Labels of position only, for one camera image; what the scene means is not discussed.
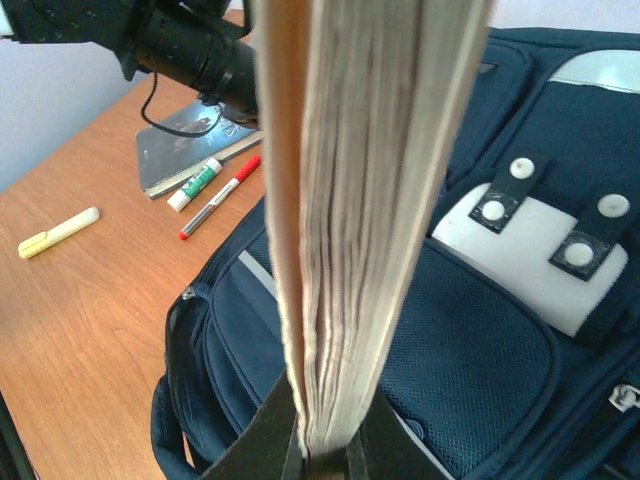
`snap button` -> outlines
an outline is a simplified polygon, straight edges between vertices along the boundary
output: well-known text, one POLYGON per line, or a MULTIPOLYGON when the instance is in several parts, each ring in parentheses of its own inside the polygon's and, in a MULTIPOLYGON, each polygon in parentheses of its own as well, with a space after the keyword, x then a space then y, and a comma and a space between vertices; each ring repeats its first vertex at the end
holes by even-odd
POLYGON ((631 204, 626 197, 611 193, 598 201, 598 211, 607 218, 619 218, 626 215, 631 204))
POLYGON ((584 267, 593 260, 593 249, 586 243, 572 243, 564 250, 564 259, 574 267, 584 267))
POLYGON ((518 180, 524 180, 533 175, 536 171, 536 165, 526 157, 516 158, 509 165, 509 173, 518 180))
POLYGON ((489 200, 482 206, 482 216, 490 222, 504 217, 504 205, 497 200, 489 200))

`backpack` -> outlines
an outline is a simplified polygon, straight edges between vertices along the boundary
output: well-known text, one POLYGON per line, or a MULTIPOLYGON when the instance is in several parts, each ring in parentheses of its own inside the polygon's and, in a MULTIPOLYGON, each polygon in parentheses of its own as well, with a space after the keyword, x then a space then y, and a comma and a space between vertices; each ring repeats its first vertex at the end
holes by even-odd
MULTIPOLYGON (((640 478, 639 65, 636 35, 491 31, 380 379, 445 477, 640 478)), ((166 365, 154 454, 196 479, 284 370, 262 201, 166 365)))

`red marker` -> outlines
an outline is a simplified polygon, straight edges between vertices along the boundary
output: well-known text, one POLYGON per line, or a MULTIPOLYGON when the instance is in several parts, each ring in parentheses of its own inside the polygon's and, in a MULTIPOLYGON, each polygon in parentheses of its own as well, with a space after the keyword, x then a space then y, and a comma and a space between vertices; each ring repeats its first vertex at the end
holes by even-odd
POLYGON ((224 199, 229 196, 231 192, 233 192, 238 185, 244 182, 249 175, 253 173, 253 171, 260 166, 260 156, 256 155, 251 160, 247 162, 247 164, 242 167, 235 177, 233 177, 229 183, 227 183, 222 190, 220 190, 215 197, 213 197, 209 203, 207 203, 202 210, 200 210, 195 217, 191 219, 189 223, 185 225, 185 227, 180 232, 180 238, 182 240, 186 240, 191 236, 196 229, 202 225, 202 223, 213 213, 213 211, 220 206, 224 199))

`book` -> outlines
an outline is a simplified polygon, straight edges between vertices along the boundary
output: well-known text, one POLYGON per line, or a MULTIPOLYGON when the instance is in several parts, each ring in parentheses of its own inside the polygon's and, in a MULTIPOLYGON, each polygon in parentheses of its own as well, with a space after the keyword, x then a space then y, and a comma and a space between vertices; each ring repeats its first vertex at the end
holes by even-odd
POLYGON ((217 122, 203 137, 179 137, 153 126, 138 132, 140 188, 149 198, 157 198, 182 185, 208 157, 230 158, 260 142, 262 132, 227 120, 221 116, 222 108, 194 102, 160 122, 165 127, 190 133, 205 131, 217 122))
POLYGON ((307 458, 346 446, 371 404, 489 7, 257 3, 266 220, 307 458))

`desk surface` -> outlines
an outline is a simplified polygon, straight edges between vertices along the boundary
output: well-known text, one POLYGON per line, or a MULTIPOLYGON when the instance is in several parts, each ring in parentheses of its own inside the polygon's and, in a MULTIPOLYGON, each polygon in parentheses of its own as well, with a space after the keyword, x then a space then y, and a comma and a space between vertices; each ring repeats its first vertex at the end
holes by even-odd
MULTIPOLYGON (((188 241, 185 222, 251 155, 182 213, 138 186, 145 80, 0 197, 0 389, 43 479, 160 479, 149 440, 168 307, 263 193, 259 169, 188 241), (102 218, 22 260, 20 241, 90 206, 102 218)), ((194 92, 160 80, 164 118, 194 92)))

